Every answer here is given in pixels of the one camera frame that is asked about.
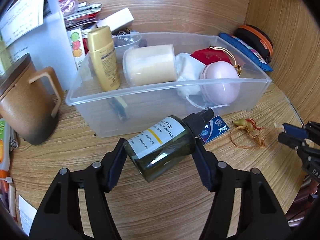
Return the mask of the brown mug with lid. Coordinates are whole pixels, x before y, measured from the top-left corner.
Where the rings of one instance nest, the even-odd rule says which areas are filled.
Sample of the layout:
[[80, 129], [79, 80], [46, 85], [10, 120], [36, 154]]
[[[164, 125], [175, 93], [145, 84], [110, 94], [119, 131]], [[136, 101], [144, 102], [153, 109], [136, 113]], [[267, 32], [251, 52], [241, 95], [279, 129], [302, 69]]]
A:
[[27, 142], [39, 145], [53, 133], [63, 90], [52, 67], [36, 70], [23, 55], [1, 76], [1, 116]]

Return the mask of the cream candle jar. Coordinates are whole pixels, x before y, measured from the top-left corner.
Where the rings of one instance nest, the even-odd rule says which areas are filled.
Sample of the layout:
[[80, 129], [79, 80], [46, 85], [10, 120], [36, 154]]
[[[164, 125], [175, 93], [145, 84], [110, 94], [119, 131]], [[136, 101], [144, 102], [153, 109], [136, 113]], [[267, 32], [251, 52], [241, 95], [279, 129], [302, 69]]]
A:
[[174, 46], [165, 44], [128, 49], [123, 55], [123, 73], [130, 86], [176, 81]]

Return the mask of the pink round box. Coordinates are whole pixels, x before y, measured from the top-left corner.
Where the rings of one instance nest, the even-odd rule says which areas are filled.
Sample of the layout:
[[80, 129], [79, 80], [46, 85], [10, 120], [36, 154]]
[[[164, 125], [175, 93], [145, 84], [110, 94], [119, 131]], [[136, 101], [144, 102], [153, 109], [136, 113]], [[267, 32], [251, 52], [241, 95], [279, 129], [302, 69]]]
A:
[[207, 65], [200, 79], [212, 80], [201, 87], [204, 97], [217, 105], [228, 105], [236, 100], [240, 92], [238, 74], [228, 62], [218, 61]]

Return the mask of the gold lotion bottle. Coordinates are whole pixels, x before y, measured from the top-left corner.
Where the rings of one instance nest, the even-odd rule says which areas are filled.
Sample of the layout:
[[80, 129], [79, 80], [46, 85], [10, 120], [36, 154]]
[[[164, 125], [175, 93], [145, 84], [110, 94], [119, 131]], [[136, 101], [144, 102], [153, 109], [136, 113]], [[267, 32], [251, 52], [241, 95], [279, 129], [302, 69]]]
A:
[[120, 87], [116, 50], [109, 26], [95, 28], [88, 33], [88, 52], [103, 91]]

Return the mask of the sticker sheet with characters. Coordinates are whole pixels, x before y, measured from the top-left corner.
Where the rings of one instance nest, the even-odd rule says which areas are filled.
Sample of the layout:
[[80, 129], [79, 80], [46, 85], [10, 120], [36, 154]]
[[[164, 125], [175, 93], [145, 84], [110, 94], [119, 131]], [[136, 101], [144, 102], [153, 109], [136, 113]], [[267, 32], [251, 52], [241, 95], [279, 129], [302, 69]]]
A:
[[72, 54], [73, 54], [75, 65], [76, 65], [76, 70], [79, 70], [83, 60], [86, 57], [81, 29], [78, 28], [78, 29], [69, 30], [67, 31], [67, 35], [71, 45]]

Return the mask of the gourd charm with cord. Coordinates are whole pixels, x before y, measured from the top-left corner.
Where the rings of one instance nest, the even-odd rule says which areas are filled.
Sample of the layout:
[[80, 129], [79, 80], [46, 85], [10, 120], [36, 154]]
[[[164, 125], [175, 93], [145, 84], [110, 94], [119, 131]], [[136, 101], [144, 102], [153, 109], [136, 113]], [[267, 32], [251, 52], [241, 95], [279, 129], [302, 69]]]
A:
[[[274, 128], [272, 129], [266, 127], [259, 127], [257, 126], [256, 121], [252, 118], [242, 118], [238, 120], [233, 120], [232, 124], [235, 127], [231, 130], [229, 134], [230, 141], [235, 147], [244, 150], [254, 148], [266, 148], [266, 138], [269, 136], [269, 134], [279, 134], [281, 132], [285, 132], [284, 125], [274, 123]], [[240, 145], [237, 142], [235, 142], [235, 140], [233, 139], [233, 135], [238, 131], [243, 131], [244, 133], [246, 133], [249, 139], [251, 139], [254, 142], [254, 145]]]

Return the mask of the small green patterned eraser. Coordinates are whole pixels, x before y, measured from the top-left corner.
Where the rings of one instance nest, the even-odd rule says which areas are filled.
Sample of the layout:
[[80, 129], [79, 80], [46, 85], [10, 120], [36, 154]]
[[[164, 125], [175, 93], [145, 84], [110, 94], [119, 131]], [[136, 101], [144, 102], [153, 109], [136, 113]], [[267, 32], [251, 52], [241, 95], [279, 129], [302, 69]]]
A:
[[129, 119], [129, 114], [127, 113], [128, 105], [121, 96], [115, 96], [113, 98], [107, 99], [108, 104], [115, 111], [120, 121], [127, 121]]

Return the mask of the red drawstring pouch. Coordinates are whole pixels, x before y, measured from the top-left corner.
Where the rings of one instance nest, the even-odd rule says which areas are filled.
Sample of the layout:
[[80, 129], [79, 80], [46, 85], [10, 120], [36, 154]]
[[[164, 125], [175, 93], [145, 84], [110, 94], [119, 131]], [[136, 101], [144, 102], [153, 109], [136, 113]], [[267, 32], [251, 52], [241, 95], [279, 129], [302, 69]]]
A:
[[241, 66], [236, 62], [234, 55], [228, 49], [223, 47], [209, 46], [209, 48], [193, 52], [190, 56], [205, 65], [219, 61], [225, 61], [230, 63], [235, 68], [238, 75], [240, 75], [242, 72]]

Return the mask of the white file holder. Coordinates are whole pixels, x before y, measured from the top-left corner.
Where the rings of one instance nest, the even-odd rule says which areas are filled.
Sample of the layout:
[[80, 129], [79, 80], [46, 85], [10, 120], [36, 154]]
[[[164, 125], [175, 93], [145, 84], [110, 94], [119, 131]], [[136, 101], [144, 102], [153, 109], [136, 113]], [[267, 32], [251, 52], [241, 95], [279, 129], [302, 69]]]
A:
[[11, 66], [25, 54], [30, 54], [36, 70], [53, 67], [63, 90], [71, 87], [77, 70], [58, 0], [44, 0], [43, 24], [27, 32], [5, 47], [5, 66]]

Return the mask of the white cloth pouch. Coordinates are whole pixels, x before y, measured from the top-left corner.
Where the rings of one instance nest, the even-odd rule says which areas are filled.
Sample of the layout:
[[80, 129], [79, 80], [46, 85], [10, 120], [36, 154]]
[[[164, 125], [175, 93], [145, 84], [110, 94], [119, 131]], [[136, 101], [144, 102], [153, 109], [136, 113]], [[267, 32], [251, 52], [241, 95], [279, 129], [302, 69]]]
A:
[[[180, 53], [175, 57], [178, 81], [237, 78], [233, 66], [226, 61], [205, 65], [190, 54]], [[218, 108], [234, 102], [239, 95], [237, 83], [211, 83], [207, 85], [181, 86], [177, 93], [196, 108]]]

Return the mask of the orange white tube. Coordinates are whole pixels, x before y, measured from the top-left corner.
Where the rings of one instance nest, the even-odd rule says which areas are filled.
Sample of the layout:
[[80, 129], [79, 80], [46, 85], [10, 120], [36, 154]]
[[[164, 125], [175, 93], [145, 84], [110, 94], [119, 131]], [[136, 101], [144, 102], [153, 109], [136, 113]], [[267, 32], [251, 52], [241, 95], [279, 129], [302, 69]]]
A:
[[8, 172], [10, 168], [10, 126], [1, 118], [0, 120], [0, 169]]

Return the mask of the white rectangular box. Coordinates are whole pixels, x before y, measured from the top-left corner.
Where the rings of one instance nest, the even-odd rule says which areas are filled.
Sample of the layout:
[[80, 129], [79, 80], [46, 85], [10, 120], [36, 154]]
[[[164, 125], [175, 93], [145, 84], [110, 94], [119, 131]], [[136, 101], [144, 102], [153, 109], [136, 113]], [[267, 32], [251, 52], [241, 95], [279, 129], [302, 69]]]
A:
[[115, 33], [116, 31], [129, 27], [133, 21], [134, 18], [129, 8], [124, 8], [102, 20], [99, 20], [97, 22], [97, 27], [102, 28], [108, 26], [111, 33]]

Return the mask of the blue Max staples box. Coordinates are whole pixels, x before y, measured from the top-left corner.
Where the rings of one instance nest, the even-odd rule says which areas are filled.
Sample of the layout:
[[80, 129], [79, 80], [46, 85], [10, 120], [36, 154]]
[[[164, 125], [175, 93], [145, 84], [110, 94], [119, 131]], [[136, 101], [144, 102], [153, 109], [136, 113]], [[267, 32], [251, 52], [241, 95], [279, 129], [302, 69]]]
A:
[[203, 144], [207, 144], [223, 133], [229, 130], [228, 125], [225, 123], [221, 116], [216, 116], [208, 124], [205, 125], [204, 130], [199, 134]]

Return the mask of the black orange zip case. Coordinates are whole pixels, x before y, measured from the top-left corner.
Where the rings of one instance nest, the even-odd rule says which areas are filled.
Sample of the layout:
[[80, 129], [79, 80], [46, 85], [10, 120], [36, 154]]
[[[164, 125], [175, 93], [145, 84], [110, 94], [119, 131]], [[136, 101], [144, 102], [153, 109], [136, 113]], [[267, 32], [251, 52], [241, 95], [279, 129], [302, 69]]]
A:
[[266, 63], [271, 62], [274, 52], [273, 43], [262, 30], [250, 24], [243, 24], [234, 31], [233, 35], [255, 49]]

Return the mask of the dark green pump bottle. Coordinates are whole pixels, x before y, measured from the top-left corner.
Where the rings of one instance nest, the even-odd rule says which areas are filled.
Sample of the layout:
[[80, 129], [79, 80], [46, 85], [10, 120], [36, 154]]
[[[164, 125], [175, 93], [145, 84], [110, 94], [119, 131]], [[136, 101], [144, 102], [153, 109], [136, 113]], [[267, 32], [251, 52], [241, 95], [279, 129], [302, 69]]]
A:
[[170, 115], [123, 143], [142, 177], [151, 182], [197, 148], [198, 136], [214, 117], [211, 108], [183, 119]]

